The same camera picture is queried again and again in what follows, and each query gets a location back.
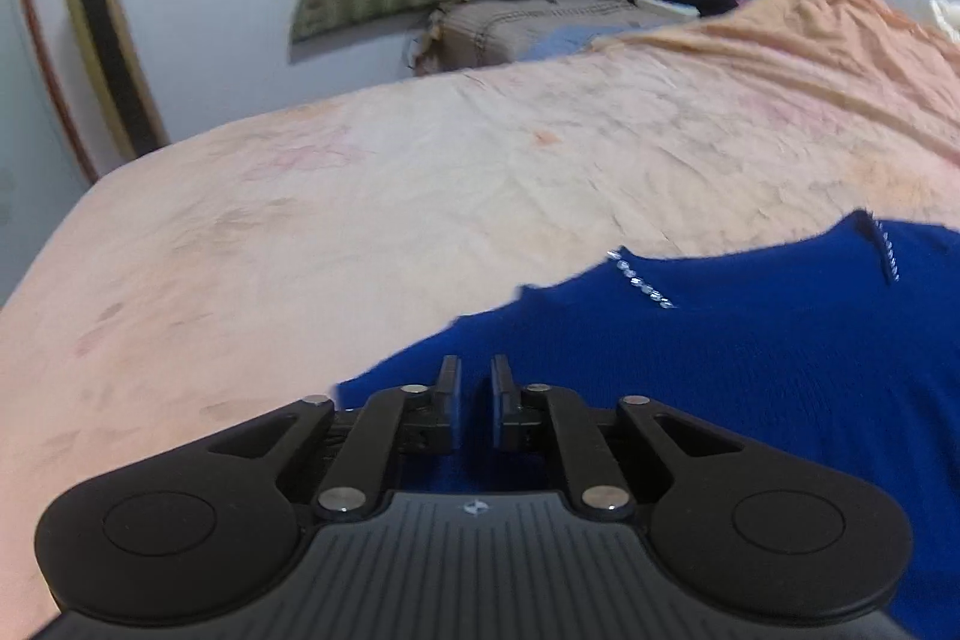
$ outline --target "silver bead strip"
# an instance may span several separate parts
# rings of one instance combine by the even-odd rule
[[[883,243],[886,245],[885,251],[887,254],[887,262],[890,263],[890,273],[894,276],[894,281],[899,282],[899,268],[896,267],[896,256],[894,255],[894,244],[890,242],[890,235],[887,233],[887,230],[883,228],[883,223],[880,220],[874,218],[873,215],[870,215],[874,223],[877,225],[877,229],[880,230],[880,234],[883,235]]]
[[[630,268],[629,263],[623,260],[616,250],[611,250],[607,253],[607,258],[611,261],[616,261],[616,268],[620,270],[627,280],[630,281],[630,285],[633,287],[638,287],[642,295],[649,297],[649,299],[655,304],[663,307],[665,310],[673,310],[675,304],[671,302],[666,296],[664,296],[659,290],[656,290],[651,286],[646,280],[640,277],[635,271]]]

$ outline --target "crumpled orange sheet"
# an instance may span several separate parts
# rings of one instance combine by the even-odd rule
[[[59,492],[520,284],[860,206],[960,227],[960,49],[880,0],[759,0],[600,49],[234,122],[98,183],[0,310],[0,638],[55,613],[32,533]]]

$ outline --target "white logo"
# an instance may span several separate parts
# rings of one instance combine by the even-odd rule
[[[487,512],[490,509],[490,505],[483,501],[482,499],[474,499],[468,501],[464,505],[464,512],[468,512],[470,515],[481,515],[482,513]]]

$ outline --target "blue shirt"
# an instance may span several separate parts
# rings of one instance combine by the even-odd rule
[[[919,637],[960,638],[960,235],[880,229],[859,211],[822,236],[721,258],[620,253],[674,309],[604,260],[458,319],[342,384],[340,403],[430,384],[444,355],[460,356],[464,447],[410,482],[478,491],[538,480],[490,452],[494,354],[517,384],[568,386],[594,407],[650,396],[893,495],[915,550],[891,613]]]

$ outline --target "gold and black panel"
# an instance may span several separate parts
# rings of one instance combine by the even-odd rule
[[[66,0],[83,64],[120,151],[139,158],[169,143],[136,57],[120,0]]]

